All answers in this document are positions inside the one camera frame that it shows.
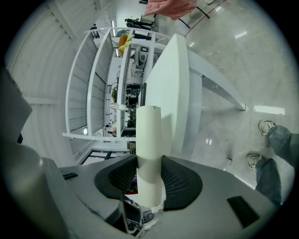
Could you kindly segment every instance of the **jeans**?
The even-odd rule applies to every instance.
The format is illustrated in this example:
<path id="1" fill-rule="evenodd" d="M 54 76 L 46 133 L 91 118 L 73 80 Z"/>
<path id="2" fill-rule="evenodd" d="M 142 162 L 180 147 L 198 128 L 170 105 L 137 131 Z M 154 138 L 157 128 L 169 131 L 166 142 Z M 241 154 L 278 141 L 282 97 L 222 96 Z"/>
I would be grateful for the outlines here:
<path id="1" fill-rule="evenodd" d="M 275 126 L 269 130 L 268 137 L 275 154 L 295 168 L 299 157 L 299 134 L 292 134 L 283 126 Z M 256 181 L 257 191 L 275 205 L 281 204 L 281 181 L 273 159 L 262 159 L 257 163 Z"/>

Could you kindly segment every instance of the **pink jacket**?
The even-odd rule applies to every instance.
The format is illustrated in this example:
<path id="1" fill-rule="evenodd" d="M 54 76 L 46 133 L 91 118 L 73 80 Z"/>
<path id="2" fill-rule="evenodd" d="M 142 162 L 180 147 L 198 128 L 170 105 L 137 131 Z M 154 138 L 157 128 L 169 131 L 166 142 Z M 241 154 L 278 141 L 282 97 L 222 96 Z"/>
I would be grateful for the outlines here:
<path id="1" fill-rule="evenodd" d="M 149 0 L 144 16 L 161 14 L 177 20 L 191 12 L 196 5 L 196 0 Z"/>

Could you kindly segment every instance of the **paper roll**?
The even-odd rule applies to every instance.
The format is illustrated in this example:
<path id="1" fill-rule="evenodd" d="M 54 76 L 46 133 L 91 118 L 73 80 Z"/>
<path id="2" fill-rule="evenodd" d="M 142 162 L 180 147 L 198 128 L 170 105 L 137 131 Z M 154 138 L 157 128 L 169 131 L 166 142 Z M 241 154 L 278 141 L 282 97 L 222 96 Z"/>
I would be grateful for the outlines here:
<path id="1" fill-rule="evenodd" d="M 136 155 L 138 204 L 161 204 L 162 131 L 161 108 L 142 106 L 136 110 Z"/>

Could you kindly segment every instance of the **black chair leg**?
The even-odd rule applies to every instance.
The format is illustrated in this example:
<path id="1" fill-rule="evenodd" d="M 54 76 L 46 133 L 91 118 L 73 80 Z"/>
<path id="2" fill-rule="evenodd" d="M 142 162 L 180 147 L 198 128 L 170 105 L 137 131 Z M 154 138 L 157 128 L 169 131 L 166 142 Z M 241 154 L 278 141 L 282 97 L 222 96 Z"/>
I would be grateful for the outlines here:
<path id="1" fill-rule="evenodd" d="M 203 10 L 201 10 L 199 7 L 196 7 L 199 11 L 201 11 L 208 19 L 210 19 L 210 16 L 206 14 Z"/>
<path id="2" fill-rule="evenodd" d="M 179 18 L 179 20 L 182 22 L 182 23 L 184 23 L 189 29 L 190 29 L 190 27 L 188 26 L 188 24 L 187 23 L 185 23 L 182 19 L 180 19 Z"/>

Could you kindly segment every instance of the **glossy floor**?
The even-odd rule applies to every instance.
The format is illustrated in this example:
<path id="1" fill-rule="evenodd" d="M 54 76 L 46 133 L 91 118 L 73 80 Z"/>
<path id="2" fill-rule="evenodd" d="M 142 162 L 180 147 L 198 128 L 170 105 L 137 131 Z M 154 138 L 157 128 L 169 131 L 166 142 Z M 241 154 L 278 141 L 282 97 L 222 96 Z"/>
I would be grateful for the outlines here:
<path id="1" fill-rule="evenodd" d="M 299 133 L 297 63 L 275 23 L 257 5 L 245 0 L 216 0 L 214 4 L 220 5 L 209 14 L 210 19 L 194 24 L 186 42 L 234 84 L 247 108 L 238 111 L 203 89 L 200 129 L 191 160 L 220 168 L 229 157 L 232 164 L 227 171 L 256 186 L 256 173 L 247 165 L 246 155 L 258 152 L 273 157 L 285 200 L 294 170 L 275 156 L 258 122 L 273 120 Z"/>

